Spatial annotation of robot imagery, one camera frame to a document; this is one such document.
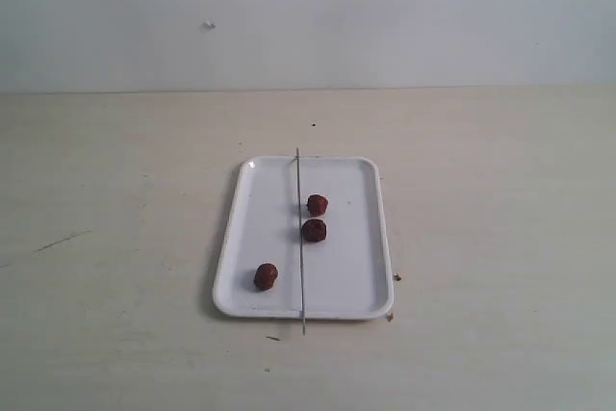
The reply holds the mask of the dark red date back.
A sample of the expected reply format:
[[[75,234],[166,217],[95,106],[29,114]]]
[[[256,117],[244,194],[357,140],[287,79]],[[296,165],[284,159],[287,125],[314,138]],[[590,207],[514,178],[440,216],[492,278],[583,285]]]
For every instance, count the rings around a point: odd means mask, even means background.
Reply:
[[[307,199],[306,207],[311,217],[323,216],[328,207],[328,199],[320,194],[311,194]]]

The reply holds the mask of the dark red date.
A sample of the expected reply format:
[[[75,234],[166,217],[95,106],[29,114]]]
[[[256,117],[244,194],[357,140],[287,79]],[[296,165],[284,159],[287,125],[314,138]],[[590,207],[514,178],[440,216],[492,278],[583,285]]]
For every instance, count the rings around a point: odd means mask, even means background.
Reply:
[[[327,237],[326,223],[318,218],[307,219],[301,226],[302,239],[307,243],[319,243]]]
[[[307,199],[306,207],[311,217],[323,216],[328,207],[328,199],[320,194],[311,194]]]
[[[253,284],[259,291],[270,290],[278,277],[278,269],[272,263],[263,263],[255,271]]]

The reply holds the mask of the thin metal skewer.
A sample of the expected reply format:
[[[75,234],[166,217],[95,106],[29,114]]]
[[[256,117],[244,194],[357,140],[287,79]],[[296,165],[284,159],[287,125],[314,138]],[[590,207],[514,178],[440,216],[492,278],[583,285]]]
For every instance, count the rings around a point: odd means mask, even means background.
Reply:
[[[297,217],[298,217],[298,239],[299,239],[299,273],[300,273],[300,294],[301,294],[301,328],[302,335],[306,336],[306,295],[305,295],[305,272],[304,272],[304,252],[302,237],[302,194],[301,194],[301,170],[300,170],[300,150],[295,148],[295,167],[296,167],[296,196],[297,196]]]

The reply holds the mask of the dark red date front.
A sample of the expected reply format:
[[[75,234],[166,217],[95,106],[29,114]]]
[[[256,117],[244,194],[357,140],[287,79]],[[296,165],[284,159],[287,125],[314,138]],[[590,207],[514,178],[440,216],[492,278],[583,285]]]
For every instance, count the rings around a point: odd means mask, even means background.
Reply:
[[[278,277],[278,269],[272,263],[263,263],[255,271],[253,284],[259,291],[270,290]]]

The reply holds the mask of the white rectangular plastic tray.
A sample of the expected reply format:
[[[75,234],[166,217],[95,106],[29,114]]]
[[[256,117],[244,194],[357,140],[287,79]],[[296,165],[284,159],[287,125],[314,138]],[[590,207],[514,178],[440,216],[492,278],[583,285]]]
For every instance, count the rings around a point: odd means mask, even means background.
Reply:
[[[384,316],[394,303],[394,281],[376,164],[361,157],[300,158],[302,222],[318,218],[327,226],[324,241],[303,240],[306,320]],[[328,199],[323,216],[310,216],[311,194]],[[295,157],[245,161],[212,290],[221,313],[301,320],[297,219]],[[274,264],[278,277],[262,292],[253,277],[263,263]]]

